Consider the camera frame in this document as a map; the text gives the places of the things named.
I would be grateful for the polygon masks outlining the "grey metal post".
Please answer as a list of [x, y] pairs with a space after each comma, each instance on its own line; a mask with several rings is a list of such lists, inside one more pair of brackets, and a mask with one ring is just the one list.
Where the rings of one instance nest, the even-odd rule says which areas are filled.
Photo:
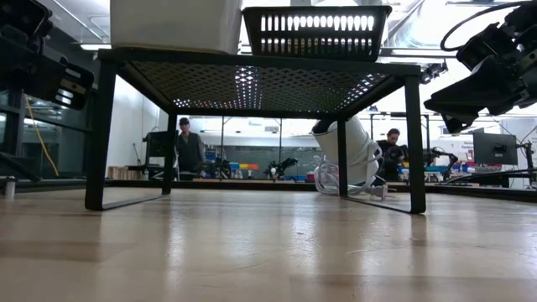
[[15, 196], [16, 184], [18, 180], [14, 176], [8, 176], [4, 179], [3, 195], [12, 200]]

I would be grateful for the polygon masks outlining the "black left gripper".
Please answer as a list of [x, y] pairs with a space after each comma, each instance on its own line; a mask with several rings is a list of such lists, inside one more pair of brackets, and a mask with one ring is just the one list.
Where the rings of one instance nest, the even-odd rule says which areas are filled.
[[0, 87], [80, 111], [95, 76], [46, 46], [52, 16], [38, 0], [0, 0]]

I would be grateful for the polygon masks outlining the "black plastic basket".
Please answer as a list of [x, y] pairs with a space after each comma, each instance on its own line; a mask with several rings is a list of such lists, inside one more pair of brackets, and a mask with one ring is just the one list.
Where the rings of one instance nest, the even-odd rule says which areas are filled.
[[250, 7], [242, 16], [254, 55], [374, 62], [390, 6]]

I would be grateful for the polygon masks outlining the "black aluminium rig frame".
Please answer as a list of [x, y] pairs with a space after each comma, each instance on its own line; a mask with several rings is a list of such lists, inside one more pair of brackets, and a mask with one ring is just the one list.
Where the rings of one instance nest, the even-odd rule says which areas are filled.
[[[161, 181], [148, 180], [106, 180], [106, 187], [151, 188], [161, 190]], [[41, 180], [32, 182], [18, 180], [16, 193], [43, 192], [54, 190], [80, 190], [86, 188], [83, 179]], [[172, 189], [189, 190], [277, 190], [277, 191], [316, 191], [314, 183], [295, 183], [293, 181], [268, 180], [196, 180], [173, 182]], [[509, 188], [488, 188], [460, 185], [425, 184], [425, 192], [431, 194], [461, 195], [493, 200], [510, 200], [537, 204], [537, 190], [516, 190]]]

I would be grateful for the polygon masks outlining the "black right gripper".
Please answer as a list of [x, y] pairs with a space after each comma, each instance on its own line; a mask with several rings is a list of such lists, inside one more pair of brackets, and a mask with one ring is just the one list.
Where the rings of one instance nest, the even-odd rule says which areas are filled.
[[511, 12], [502, 23], [489, 24], [456, 52], [472, 73], [424, 102], [441, 115], [449, 133], [469, 128], [484, 109], [500, 116], [537, 103], [537, 0], [486, 8], [458, 25], [507, 8]]

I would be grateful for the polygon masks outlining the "clear plastic tray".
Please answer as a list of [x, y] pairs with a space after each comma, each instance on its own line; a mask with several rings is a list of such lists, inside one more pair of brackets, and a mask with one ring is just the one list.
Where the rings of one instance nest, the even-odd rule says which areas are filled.
[[242, 0], [110, 0], [113, 48], [237, 53]]

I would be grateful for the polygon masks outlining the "black perforated metal riser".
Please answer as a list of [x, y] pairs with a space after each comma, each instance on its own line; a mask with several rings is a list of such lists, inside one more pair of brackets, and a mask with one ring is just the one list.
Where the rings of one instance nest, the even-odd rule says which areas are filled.
[[169, 116], [331, 119], [336, 122], [339, 196], [348, 197], [347, 121], [398, 89], [405, 91], [409, 140], [409, 213], [426, 210], [419, 75], [416, 65], [227, 55], [161, 49], [102, 49], [97, 99], [91, 112], [91, 166], [84, 204], [106, 211], [107, 152], [117, 79], [123, 79]]

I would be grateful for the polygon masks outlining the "black computer monitor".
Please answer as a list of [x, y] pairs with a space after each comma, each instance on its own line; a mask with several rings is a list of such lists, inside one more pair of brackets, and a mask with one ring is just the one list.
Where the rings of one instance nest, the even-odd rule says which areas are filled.
[[143, 138], [146, 143], [146, 159], [163, 158], [168, 144], [167, 132], [150, 132]]
[[517, 140], [514, 135], [474, 133], [473, 151], [476, 164], [518, 164]]

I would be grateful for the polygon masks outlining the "stack of wooden boards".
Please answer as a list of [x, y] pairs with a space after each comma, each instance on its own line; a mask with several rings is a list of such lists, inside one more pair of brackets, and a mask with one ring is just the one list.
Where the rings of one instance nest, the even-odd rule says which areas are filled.
[[108, 166], [107, 178], [111, 180], [143, 180], [140, 166]]

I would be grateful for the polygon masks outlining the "person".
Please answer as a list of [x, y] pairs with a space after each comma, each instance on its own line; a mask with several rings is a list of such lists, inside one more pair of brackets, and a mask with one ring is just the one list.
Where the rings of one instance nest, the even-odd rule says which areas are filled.
[[378, 175], [386, 181], [399, 180], [399, 165], [405, 161], [406, 147], [398, 146], [400, 131], [391, 128], [386, 134], [386, 138], [378, 140], [382, 155], [378, 159]]
[[179, 126], [180, 134], [175, 143], [179, 172], [203, 174], [205, 144], [198, 133], [190, 130], [190, 120], [187, 117], [179, 120]]

